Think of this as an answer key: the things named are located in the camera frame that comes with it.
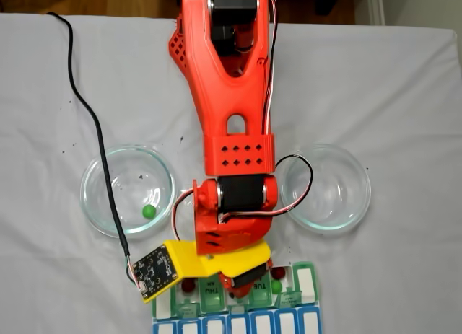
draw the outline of red bead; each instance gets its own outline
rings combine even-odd
[[[275,280],[281,280],[286,276],[286,270],[284,267],[275,267],[271,269],[271,276]]]
[[[185,293],[191,293],[196,289],[196,282],[194,278],[185,278],[183,281],[181,281],[181,289]]]

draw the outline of black cable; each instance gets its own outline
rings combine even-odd
[[[274,27],[274,35],[273,35],[273,43],[271,44],[271,58],[269,60],[269,81],[271,80],[271,76],[273,75],[273,62],[274,62],[274,46],[276,45],[276,36],[277,36],[277,25],[279,24],[279,13],[277,11],[277,8],[274,9],[275,15],[273,15],[273,27]],[[265,134],[265,119],[266,119],[266,109],[268,107],[268,100],[269,100],[269,94],[270,94],[270,87],[271,83],[268,82],[268,86],[266,89],[266,96],[265,96],[265,104],[263,105],[263,124],[262,124],[262,133]]]
[[[101,131],[100,121],[98,120],[93,109],[88,105],[88,103],[80,95],[79,90],[77,90],[75,83],[74,83],[74,75],[72,74],[72,46],[74,44],[74,33],[72,31],[72,26],[67,20],[65,20],[63,17],[57,15],[54,12],[48,12],[47,14],[52,15],[58,18],[59,20],[61,20],[64,24],[67,25],[67,28],[69,29],[69,51],[67,54],[67,71],[69,73],[69,81],[71,82],[72,91],[77,96],[79,101],[84,105],[84,107],[88,110],[88,113],[92,116],[93,121],[95,122],[96,134],[98,137],[98,144],[100,146],[101,164],[103,165],[104,178],[106,182],[106,190],[108,191],[110,211],[112,212],[112,215],[114,218],[114,224],[116,225],[115,227],[117,229],[118,238],[121,241],[123,253],[125,254],[125,256],[129,256],[130,252],[128,251],[128,242],[125,237],[125,234],[123,233],[123,227],[121,224],[121,220],[119,219],[117,208],[115,205],[116,202],[114,201],[113,188],[111,186],[111,181],[110,181],[109,167],[108,167],[108,161],[106,159],[106,153],[104,149],[103,132]]]

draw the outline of red and white wire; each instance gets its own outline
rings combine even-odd
[[[141,287],[139,285],[138,278],[135,276],[135,270],[133,269],[133,266],[131,264],[130,256],[126,256],[126,263],[127,263],[127,266],[128,266],[128,272],[130,273],[130,277],[133,279],[137,289],[140,290]]]
[[[186,190],[185,192],[181,193],[181,195],[176,199],[176,201],[173,204],[172,208],[172,215],[171,215],[171,223],[172,223],[172,230],[173,234],[175,235],[175,238],[177,241],[180,241],[180,237],[178,236],[178,232],[176,230],[176,211],[178,205],[185,200],[186,197],[188,197],[192,192],[194,191],[193,188],[190,188],[189,190]]]
[[[278,22],[277,13],[276,13],[276,0],[271,0],[271,5],[273,9],[273,37],[271,38],[273,42],[276,42],[276,25]],[[271,65],[271,77],[268,80],[268,94],[266,96],[266,111],[264,112],[265,116],[265,134],[269,133],[269,118],[270,118],[270,110],[271,110],[271,99],[273,98],[273,80],[274,80],[274,61],[272,61]]]
[[[268,217],[268,216],[278,216],[282,215],[285,213],[288,213],[291,211],[293,208],[298,206],[307,196],[307,194],[310,192],[311,185],[313,184],[313,168],[311,167],[311,164],[309,161],[304,158],[302,155],[299,154],[290,154],[287,156],[282,157],[276,164],[276,167],[285,159],[289,157],[297,157],[298,159],[301,159],[310,169],[310,181],[308,182],[308,185],[305,189],[305,191],[302,193],[302,195],[297,198],[293,203],[289,204],[288,206],[285,206],[284,208],[278,209],[278,210],[273,210],[273,211],[235,211],[235,212],[229,212],[226,213],[225,215],[222,216],[220,219],[220,222],[225,223],[232,217],[255,217],[255,216],[260,216],[260,217]]]

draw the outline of wooden floor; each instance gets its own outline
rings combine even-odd
[[[5,12],[93,14],[120,17],[174,18],[175,0],[1,0]],[[314,0],[277,0],[281,22],[354,24],[353,0],[338,0],[327,17],[314,13]]]

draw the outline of white tablecloth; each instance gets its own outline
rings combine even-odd
[[[167,52],[174,22],[69,21],[77,86],[106,145],[145,142],[169,159],[182,188],[203,180],[199,121]],[[149,333],[150,308],[126,280],[118,241],[92,229],[79,207],[97,140],[71,93],[67,46],[53,17],[0,14],[0,332]],[[313,142],[338,144],[372,183],[353,233],[328,239],[279,217],[267,236],[275,263],[317,266],[325,333],[460,333],[456,35],[281,25],[272,120],[277,158]],[[165,226],[132,242],[133,260],[168,237]]]

